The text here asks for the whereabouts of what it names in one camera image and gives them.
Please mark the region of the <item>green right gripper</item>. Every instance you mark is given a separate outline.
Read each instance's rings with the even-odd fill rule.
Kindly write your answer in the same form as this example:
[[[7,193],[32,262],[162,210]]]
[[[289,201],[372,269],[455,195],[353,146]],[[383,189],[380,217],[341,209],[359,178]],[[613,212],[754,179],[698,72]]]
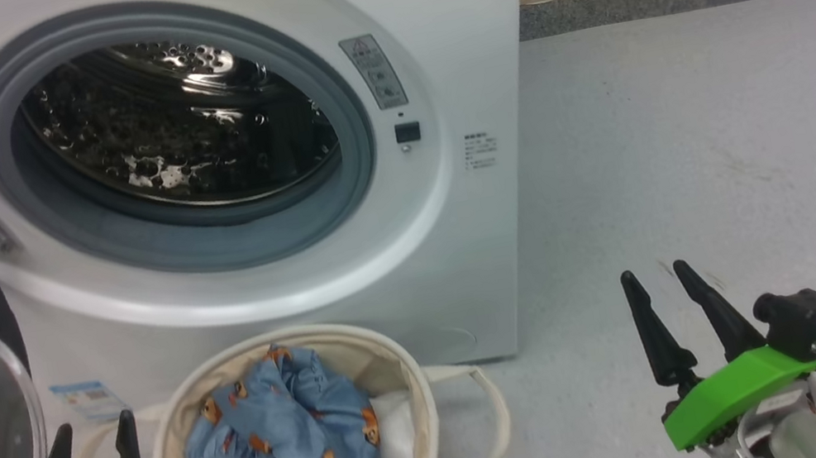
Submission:
[[[690,391],[663,426],[674,449],[687,451],[768,396],[816,371],[816,359],[799,361],[771,349],[758,328],[690,264],[676,260],[672,268],[685,293],[703,309],[730,363],[701,381],[694,372],[694,353],[682,348],[664,326],[635,274],[623,271],[620,282],[655,382],[674,386],[678,392]]]

